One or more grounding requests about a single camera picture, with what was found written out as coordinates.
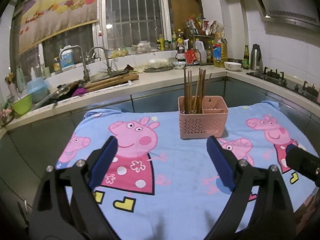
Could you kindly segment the brown wooden chopsticks bundle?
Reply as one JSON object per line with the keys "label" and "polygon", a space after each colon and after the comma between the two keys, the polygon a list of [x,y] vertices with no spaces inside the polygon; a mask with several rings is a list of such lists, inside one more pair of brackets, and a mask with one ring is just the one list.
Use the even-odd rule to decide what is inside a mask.
{"label": "brown wooden chopsticks bundle", "polygon": [[184,70],[184,114],[202,114],[202,101],[210,83],[209,76],[206,81],[207,71],[199,68],[195,93],[193,93],[193,80],[191,70]]}

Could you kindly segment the red snack packet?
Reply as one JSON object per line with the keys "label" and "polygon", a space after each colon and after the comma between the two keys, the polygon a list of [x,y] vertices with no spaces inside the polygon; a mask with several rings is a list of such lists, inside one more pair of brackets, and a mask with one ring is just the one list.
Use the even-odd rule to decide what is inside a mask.
{"label": "red snack packet", "polygon": [[188,51],[185,52],[184,55],[185,55],[185,60],[187,65],[195,66],[199,64],[199,61],[197,60],[197,57],[193,49],[189,49]]}

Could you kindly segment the white ceramic bowl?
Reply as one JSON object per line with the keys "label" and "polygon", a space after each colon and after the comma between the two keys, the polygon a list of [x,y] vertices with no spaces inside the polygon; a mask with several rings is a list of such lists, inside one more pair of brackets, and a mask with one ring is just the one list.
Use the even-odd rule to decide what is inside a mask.
{"label": "white ceramic bowl", "polygon": [[241,70],[241,64],[237,62],[224,62],[225,68],[229,71],[238,72]]}

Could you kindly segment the black gas stove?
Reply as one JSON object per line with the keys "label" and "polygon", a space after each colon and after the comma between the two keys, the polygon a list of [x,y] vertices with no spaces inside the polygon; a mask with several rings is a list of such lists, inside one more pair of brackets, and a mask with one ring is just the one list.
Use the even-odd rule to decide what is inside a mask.
{"label": "black gas stove", "polygon": [[249,72],[247,75],[256,77],[258,79],[270,82],[274,85],[278,85],[282,88],[288,89],[308,100],[319,105],[319,90],[315,88],[315,85],[308,85],[307,81],[304,81],[303,84],[299,84],[295,81],[285,78],[284,72],[278,72],[276,69],[268,69],[264,67],[262,73],[260,72]]}

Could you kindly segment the fruit print roller blind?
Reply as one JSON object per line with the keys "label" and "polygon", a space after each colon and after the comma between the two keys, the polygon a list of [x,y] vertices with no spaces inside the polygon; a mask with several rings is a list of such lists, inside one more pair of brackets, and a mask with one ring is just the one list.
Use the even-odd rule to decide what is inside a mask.
{"label": "fruit print roller blind", "polygon": [[97,21],[97,0],[24,0],[19,53],[55,35]]}

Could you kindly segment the steel range hood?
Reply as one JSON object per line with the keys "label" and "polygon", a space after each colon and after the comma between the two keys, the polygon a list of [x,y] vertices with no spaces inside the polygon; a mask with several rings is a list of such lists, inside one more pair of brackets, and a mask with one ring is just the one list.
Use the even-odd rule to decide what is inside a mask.
{"label": "steel range hood", "polygon": [[319,9],[315,0],[255,0],[265,22],[279,22],[319,31]]}

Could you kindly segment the small patterned bowl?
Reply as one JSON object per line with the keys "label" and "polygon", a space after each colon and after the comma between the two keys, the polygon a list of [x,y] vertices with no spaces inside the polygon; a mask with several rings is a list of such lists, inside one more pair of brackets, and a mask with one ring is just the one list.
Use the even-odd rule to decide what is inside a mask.
{"label": "small patterned bowl", "polygon": [[172,66],[174,69],[182,70],[183,68],[186,67],[186,62],[185,61],[174,61],[172,63]]}

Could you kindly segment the white plastic jug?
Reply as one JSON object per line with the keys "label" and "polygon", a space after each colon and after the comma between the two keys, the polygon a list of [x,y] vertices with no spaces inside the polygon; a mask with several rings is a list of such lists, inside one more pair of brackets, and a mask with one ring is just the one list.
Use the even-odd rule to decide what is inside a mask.
{"label": "white plastic jug", "polygon": [[207,63],[207,52],[205,50],[204,43],[202,41],[200,41],[199,39],[196,39],[195,48],[200,52],[201,63],[206,64]]}

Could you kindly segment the white detergent jug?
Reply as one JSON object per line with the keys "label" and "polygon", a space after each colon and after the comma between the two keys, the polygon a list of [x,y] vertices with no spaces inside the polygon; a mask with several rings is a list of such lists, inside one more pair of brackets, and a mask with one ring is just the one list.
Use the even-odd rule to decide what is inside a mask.
{"label": "white detergent jug", "polygon": [[63,72],[75,68],[72,46],[67,45],[60,49],[60,65]]}

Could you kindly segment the blue cartoon pig cloth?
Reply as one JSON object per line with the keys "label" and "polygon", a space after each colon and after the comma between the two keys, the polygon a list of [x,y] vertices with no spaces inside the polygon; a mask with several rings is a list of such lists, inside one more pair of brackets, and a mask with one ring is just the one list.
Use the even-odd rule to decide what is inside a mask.
{"label": "blue cartoon pig cloth", "polygon": [[[97,188],[98,204],[121,239],[203,239],[227,204],[225,187],[206,139],[183,140],[179,113],[87,112],[59,157],[56,168],[87,159],[110,137],[119,150]],[[288,144],[315,154],[306,136],[280,111],[263,101],[229,109],[221,146],[259,168],[277,165],[295,210],[317,189],[288,168]]]}

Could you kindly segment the dark green sauce bottle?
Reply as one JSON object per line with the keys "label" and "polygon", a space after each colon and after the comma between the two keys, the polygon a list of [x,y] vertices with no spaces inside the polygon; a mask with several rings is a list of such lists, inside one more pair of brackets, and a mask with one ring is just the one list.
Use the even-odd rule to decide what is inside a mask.
{"label": "dark green sauce bottle", "polygon": [[249,49],[248,49],[248,45],[245,45],[244,58],[243,58],[243,61],[242,61],[242,67],[244,69],[249,69]]}

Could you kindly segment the yellow cooking oil bottle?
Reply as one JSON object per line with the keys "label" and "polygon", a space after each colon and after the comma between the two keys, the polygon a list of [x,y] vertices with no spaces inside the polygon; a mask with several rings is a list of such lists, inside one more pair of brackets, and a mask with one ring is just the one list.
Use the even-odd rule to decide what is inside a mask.
{"label": "yellow cooking oil bottle", "polygon": [[227,40],[222,33],[216,33],[213,43],[213,63],[219,68],[225,67],[225,62],[228,60]]}

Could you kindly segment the pink plastic utensil basket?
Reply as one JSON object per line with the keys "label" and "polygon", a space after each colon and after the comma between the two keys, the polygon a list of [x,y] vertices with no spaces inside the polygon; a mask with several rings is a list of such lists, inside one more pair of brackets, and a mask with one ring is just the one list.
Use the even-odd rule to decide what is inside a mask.
{"label": "pink plastic utensil basket", "polygon": [[221,96],[204,96],[200,114],[184,113],[184,97],[178,98],[180,138],[221,137],[225,130],[228,107]]}

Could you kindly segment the steel thermos kettle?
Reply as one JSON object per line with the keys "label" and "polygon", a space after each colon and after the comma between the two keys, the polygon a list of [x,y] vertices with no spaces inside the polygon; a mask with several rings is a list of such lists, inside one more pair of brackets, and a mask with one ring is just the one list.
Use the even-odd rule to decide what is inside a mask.
{"label": "steel thermos kettle", "polygon": [[253,44],[250,54],[250,70],[262,73],[263,72],[263,58],[261,49],[258,44]]}

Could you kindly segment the barred kitchen window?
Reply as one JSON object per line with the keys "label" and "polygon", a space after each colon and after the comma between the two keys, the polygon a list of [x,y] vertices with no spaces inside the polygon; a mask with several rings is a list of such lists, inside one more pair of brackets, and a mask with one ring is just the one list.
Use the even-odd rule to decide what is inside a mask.
{"label": "barred kitchen window", "polygon": [[171,40],[168,0],[98,0],[103,46],[129,48],[140,41]]}

